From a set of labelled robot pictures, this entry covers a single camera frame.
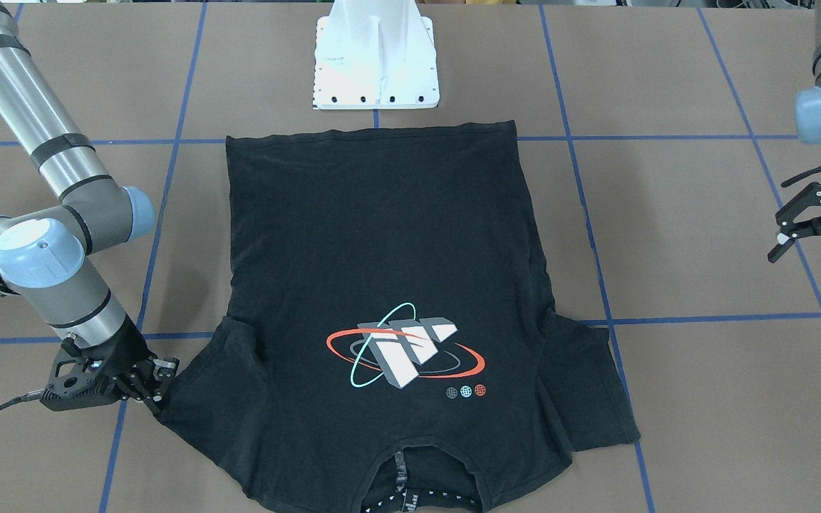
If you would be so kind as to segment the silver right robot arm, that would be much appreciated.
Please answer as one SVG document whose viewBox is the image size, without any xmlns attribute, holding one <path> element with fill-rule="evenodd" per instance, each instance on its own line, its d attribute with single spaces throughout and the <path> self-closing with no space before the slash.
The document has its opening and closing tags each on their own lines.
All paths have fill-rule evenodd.
<svg viewBox="0 0 821 513">
<path fill-rule="evenodd" d="M 0 116 L 52 195 L 36 208 L 0 212 L 0 292 L 25 300 L 59 344 L 48 383 L 19 402 L 71 411 L 128 400 L 160 415 L 179 360 L 150 350 L 91 260 L 153 231 L 153 202 L 117 183 L 2 2 Z"/>
</svg>

